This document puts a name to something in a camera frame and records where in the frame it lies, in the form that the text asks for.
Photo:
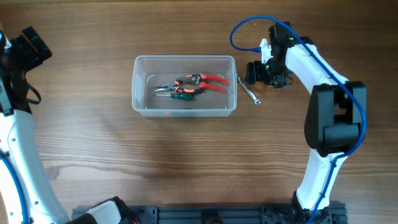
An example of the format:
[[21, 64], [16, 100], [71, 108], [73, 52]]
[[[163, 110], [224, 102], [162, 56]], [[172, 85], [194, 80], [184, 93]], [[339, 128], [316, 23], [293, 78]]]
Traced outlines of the small silver wrench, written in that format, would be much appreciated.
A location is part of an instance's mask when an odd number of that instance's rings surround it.
[[240, 84], [243, 86], [243, 88], [246, 90], [248, 95], [252, 98], [253, 102], [255, 105], [261, 104], [260, 99], [258, 99], [255, 94], [247, 87], [247, 85], [243, 82], [242, 78], [237, 75], [237, 80], [240, 82]]

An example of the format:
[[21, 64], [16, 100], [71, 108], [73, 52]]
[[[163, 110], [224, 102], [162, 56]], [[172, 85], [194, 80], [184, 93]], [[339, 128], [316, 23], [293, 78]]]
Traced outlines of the red handled snips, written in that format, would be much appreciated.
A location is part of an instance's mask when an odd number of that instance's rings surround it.
[[196, 88], [201, 88], [203, 91], [206, 89], [210, 89], [224, 94], [227, 94], [225, 89], [218, 85], [214, 85], [211, 82], [219, 82], [225, 85], [229, 84], [229, 81], [227, 79], [208, 73], [185, 75], [176, 80], [183, 81], [183, 84], [195, 85]]

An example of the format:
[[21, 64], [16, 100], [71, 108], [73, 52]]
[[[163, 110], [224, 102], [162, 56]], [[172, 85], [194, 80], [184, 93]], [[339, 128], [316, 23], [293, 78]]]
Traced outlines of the green handled screwdriver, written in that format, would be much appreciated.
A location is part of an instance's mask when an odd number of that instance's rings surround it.
[[169, 97], [172, 99], [185, 100], [185, 101], [190, 101], [190, 100], [194, 99], [194, 96], [191, 94], [188, 94], [188, 93], [155, 94], [155, 96], [165, 96], [165, 97]]

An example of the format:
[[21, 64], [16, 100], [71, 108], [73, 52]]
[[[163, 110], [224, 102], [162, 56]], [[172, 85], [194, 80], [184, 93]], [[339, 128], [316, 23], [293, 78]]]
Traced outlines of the orange black needle-nose pliers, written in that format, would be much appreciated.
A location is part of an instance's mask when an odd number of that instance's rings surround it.
[[192, 95], [196, 95], [203, 92], [201, 88], [196, 88], [196, 89], [183, 88], [182, 84], [183, 81], [175, 80], [172, 84], [156, 86], [155, 91], [174, 91], [178, 94], [188, 93]]

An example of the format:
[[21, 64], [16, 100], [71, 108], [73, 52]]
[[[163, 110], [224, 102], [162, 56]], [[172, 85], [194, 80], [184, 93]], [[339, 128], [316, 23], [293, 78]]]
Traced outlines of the clear plastic container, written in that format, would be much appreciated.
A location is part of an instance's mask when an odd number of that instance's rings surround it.
[[[208, 73], [223, 77], [228, 85], [211, 82], [227, 94], [206, 89], [193, 100], [177, 100], [155, 94], [174, 91], [155, 91], [156, 86], [172, 84], [185, 75]], [[132, 73], [132, 108], [145, 117], [165, 116], [165, 110], [192, 108], [186, 117], [227, 117], [237, 107], [237, 72], [235, 60], [229, 55], [140, 55], [135, 59]]]

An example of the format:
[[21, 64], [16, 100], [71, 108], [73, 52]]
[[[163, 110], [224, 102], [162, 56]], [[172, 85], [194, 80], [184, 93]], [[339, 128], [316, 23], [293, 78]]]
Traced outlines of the red black handled screwdriver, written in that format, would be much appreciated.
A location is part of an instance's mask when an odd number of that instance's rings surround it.
[[192, 108], [165, 110], [165, 116], [186, 117], [193, 114]]

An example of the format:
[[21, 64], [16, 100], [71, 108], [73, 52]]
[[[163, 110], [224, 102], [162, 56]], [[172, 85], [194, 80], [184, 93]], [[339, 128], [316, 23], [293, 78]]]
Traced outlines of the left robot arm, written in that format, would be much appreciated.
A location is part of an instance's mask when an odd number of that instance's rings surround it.
[[26, 78], [51, 56], [33, 27], [13, 39], [1, 34], [1, 195], [9, 223], [139, 223], [119, 197], [74, 220], [56, 197], [37, 148], [30, 108], [42, 98]]

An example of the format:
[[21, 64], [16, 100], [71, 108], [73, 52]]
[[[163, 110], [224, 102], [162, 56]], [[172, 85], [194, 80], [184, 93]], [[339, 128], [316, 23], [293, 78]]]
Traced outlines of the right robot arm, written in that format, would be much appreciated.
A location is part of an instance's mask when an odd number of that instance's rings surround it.
[[333, 183], [342, 163], [364, 138], [366, 87], [335, 72], [312, 40], [294, 34], [289, 22], [271, 26], [269, 38], [257, 50], [262, 58], [248, 63], [245, 83], [284, 88], [295, 74], [310, 94], [304, 124], [310, 155], [286, 217], [289, 223], [330, 222]]

